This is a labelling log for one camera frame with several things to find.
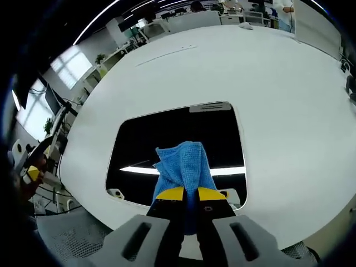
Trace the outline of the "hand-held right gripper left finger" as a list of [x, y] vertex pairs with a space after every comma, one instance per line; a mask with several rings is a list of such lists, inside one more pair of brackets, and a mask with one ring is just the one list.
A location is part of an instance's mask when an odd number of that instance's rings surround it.
[[184, 231], [185, 190], [182, 186], [158, 194], [146, 215], [136, 215], [107, 235], [103, 247], [90, 256], [92, 266], [156, 266], [177, 258], [164, 252], [165, 242], [180, 246]]

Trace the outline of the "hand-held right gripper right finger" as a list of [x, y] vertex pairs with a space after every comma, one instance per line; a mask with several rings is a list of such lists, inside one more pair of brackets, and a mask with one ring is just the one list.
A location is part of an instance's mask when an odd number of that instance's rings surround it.
[[199, 187], [197, 200], [197, 238], [207, 266], [285, 266], [272, 234], [236, 215], [222, 193]]

